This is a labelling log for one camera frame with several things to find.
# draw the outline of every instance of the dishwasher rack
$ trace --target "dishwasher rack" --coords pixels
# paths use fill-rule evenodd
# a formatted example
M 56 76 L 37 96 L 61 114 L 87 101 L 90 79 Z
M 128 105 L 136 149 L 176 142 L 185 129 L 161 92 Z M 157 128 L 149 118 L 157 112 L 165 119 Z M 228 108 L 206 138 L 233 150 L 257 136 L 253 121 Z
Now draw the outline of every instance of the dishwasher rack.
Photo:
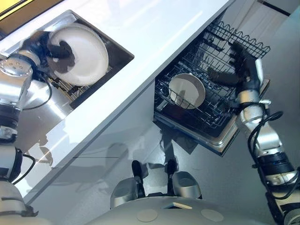
M 170 69 L 157 76 L 155 108 L 161 111 L 167 104 L 174 105 L 172 110 L 180 114 L 180 118 L 178 116 L 177 118 L 194 130 L 215 129 L 224 125 L 233 115 L 229 103 L 235 99 L 235 88 L 212 82 L 207 69 L 210 67 L 216 71 L 234 73 L 234 67 L 229 64 L 230 47 L 234 41 L 242 44 L 256 58 L 262 58 L 270 51 L 270 47 L 264 47 L 262 43 L 257 43 L 256 39 L 243 35 L 235 28 L 223 22 L 213 22 L 174 60 Z M 204 84 L 206 96 L 198 108 L 169 88 L 171 79 L 181 73 L 191 73 Z M 176 100 L 178 98 L 180 101 L 175 101 L 176 103 L 172 101 L 171 93 L 174 93 Z M 194 109 L 183 109 L 180 105 L 188 105 L 185 108 L 191 106 Z

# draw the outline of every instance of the white cabinet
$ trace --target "white cabinet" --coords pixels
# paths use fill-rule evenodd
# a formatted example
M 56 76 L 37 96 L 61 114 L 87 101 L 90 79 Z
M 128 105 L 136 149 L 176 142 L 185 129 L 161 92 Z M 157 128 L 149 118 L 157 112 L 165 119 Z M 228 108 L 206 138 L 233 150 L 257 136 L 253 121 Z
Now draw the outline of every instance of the white cabinet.
M 117 183 L 131 175 L 133 159 L 158 145 L 152 82 L 31 204 L 54 224 L 84 224 L 109 210 Z

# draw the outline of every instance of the metal dish rack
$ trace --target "metal dish rack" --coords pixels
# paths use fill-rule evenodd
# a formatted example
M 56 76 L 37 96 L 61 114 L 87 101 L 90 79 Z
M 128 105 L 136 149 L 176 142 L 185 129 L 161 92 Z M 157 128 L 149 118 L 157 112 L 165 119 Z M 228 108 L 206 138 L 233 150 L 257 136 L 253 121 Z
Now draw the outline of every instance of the metal dish rack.
M 109 65 L 106 71 L 106 74 L 111 71 L 112 67 Z M 52 84 L 53 87 L 57 88 L 61 93 L 66 96 L 70 102 L 75 101 L 79 98 L 84 92 L 88 91 L 91 86 L 75 86 L 69 84 L 62 79 L 59 79 L 54 73 L 49 73 L 48 77 L 49 83 Z
M 156 79 L 155 85 L 155 108 L 159 111 L 167 104 L 175 105 L 172 109 L 181 114 L 179 121 L 193 130 L 206 128 L 216 129 L 233 115 L 233 109 L 229 103 L 235 99 L 235 88 L 229 88 L 215 84 L 210 80 L 207 68 L 216 71 L 234 73 L 234 67 L 229 64 L 230 47 L 234 41 L 245 46 L 248 52 L 256 58 L 262 58 L 270 47 L 264 47 L 251 39 L 248 35 L 224 25 L 223 22 L 211 23 L 172 63 L 169 70 L 164 70 Z M 171 79 L 181 73 L 192 73 L 204 84 L 206 96 L 204 103 L 198 108 L 187 100 L 182 99 L 177 93 L 169 88 Z M 171 100 L 171 93 L 176 94 L 176 100 Z

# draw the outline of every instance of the stainless steel sink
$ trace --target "stainless steel sink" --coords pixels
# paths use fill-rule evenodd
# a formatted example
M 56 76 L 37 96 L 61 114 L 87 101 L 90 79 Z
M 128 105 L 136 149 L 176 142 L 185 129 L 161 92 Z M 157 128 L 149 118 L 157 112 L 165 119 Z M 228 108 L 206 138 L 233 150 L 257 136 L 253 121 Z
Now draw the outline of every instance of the stainless steel sink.
M 77 87 L 58 79 L 49 69 L 49 82 L 52 86 L 52 98 L 44 106 L 23 111 L 20 115 L 18 125 L 18 139 L 16 147 L 26 152 L 34 144 L 45 145 L 47 142 L 46 134 L 55 127 L 60 121 L 68 116 L 77 106 L 86 100 L 97 89 L 101 88 L 110 78 L 126 66 L 133 58 L 133 54 L 114 42 L 107 35 L 96 27 L 82 19 L 80 16 L 68 10 L 49 23 L 42 26 L 39 30 L 55 31 L 62 26 L 70 23 L 81 23 L 93 29 L 103 40 L 109 58 L 108 70 L 104 77 L 91 86 Z M 18 50 L 20 43 L 12 46 L 6 53 L 13 53 Z M 45 83 L 33 80 L 31 82 L 27 105 L 32 107 L 43 103 L 49 96 L 49 90 Z

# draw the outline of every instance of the white countertop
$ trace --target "white countertop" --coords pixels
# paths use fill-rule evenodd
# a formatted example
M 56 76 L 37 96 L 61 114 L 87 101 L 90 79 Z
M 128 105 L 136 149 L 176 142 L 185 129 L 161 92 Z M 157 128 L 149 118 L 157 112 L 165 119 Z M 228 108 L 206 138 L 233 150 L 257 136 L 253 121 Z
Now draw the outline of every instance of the white countertop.
M 0 42 L 0 51 L 73 10 L 135 58 L 47 134 L 53 164 L 37 162 L 16 186 L 25 201 L 105 128 L 155 76 L 233 0 L 64 0 Z M 41 157 L 39 145 L 30 155 Z M 30 161 L 23 160 L 22 173 Z

